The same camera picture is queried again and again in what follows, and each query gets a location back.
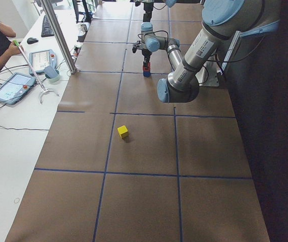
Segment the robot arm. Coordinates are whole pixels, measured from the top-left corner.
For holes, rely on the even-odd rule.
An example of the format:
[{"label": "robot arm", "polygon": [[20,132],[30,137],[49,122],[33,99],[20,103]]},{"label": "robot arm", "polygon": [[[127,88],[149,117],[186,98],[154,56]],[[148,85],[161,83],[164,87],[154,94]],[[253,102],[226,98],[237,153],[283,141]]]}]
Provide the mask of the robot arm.
[{"label": "robot arm", "polygon": [[166,43],[164,49],[174,72],[169,73],[167,79],[159,80],[158,98],[162,102],[194,100],[199,92],[195,75],[220,43],[230,39],[236,31],[253,36],[275,31],[279,11],[279,0],[206,0],[202,11],[202,30],[185,56],[182,57],[174,39]]}]

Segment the white surface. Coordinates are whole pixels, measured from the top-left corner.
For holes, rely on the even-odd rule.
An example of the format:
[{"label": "white surface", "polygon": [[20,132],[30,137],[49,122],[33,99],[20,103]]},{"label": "white surface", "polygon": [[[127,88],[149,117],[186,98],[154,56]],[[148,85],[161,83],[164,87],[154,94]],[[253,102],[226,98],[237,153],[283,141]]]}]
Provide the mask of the white surface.
[{"label": "white surface", "polygon": [[[67,10],[56,11],[56,13],[63,34],[67,37],[67,45],[72,49],[77,43],[79,32],[74,13]],[[51,48],[56,53],[59,64],[63,56],[55,37],[40,37],[42,19],[41,16],[22,41],[25,53]],[[28,45],[26,43],[28,37],[36,37],[39,42]],[[23,64],[25,60],[19,55],[12,57],[6,67]],[[28,73],[28,68],[11,70]],[[0,74],[0,78],[7,79],[10,75],[9,71],[4,71]],[[54,88],[60,97],[48,93],[43,96],[43,104],[40,104],[38,95],[41,88],[38,85],[17,104],[0,109],[0,125],[6,128],[49,129],[69,79],[66,64],[61,66],[60,75],[61,79],[55,85],[44,81],[45,87]],[[0,128],[0,241],[6,239],[12,226],[47,133],[48,131],[15,131]]]}]

